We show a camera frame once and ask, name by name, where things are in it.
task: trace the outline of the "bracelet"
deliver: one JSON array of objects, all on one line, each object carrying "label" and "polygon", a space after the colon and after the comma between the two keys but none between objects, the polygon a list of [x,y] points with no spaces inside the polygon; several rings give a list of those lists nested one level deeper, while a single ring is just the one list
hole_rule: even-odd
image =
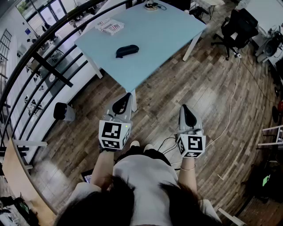
[{"label": "bracelet", "polygon": [[182,167],[180,167],[180,168],[181,168],[181,170],[184,170],[184,171],[190,171],[190,170],[195,169],[195,166],[192,169],[183,169]]}]

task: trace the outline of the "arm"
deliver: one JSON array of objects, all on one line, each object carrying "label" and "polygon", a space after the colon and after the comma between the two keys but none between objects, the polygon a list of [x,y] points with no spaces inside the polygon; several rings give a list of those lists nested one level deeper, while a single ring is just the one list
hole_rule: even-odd
[{"label": "arm", "polygon": [[103,151],[99,154],[96,165],[92,172],[91,184],[100,188],[108,188],[107,177],[113,174],[114,152]]},{"label": "arm", "polygon": [[197,192],[195,179],[195,159],[183,158],[178,182],[188,186],[193,192]]}]

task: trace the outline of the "wooden floor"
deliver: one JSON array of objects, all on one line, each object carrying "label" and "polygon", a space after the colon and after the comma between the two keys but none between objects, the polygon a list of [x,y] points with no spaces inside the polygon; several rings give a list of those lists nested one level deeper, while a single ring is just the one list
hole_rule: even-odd
[{"label": "wooden floor", "polygon": [[[236,6],[230,0],[225,2],[213,14],[218,25]],[[201,116],[207,144],[222,134],[229,119],[239,59],[231,51],[230,60],[226,61],[226,49],[210,45],[215,32],[221,32],[207,15],[203,20],[207,29],[187,62],[182,61],[186,46],[136,89],[138,110],[132,114],[134,126],[124,151],[135,139],[141,145],[151,143],[157,149],[177,131],[182,104],[194,108]],[[221,207],[231,215],[245,202],[244,187],[240,183],[249,177],[251,164],[259,156],[256,144],[263,141],[261,129],[273,125],[271,109],[277,101],[268,64],[257,64],[252,52],[250,44],[241,53],[228,129],[196,160],[200,195],[209,199],[215,209]],[[81,181],[80,173],[94,167],[99,154],[98,125],[104,106],[124,92],[109,75],[95,78],[73,102],[76,120],[57,122],[45,140],[48,146],[35,156],[31,175],[57,210]],[[172,145],[170,139],[161,151]],[[181,160],[177,149],[166,156],[172,163]]]}]

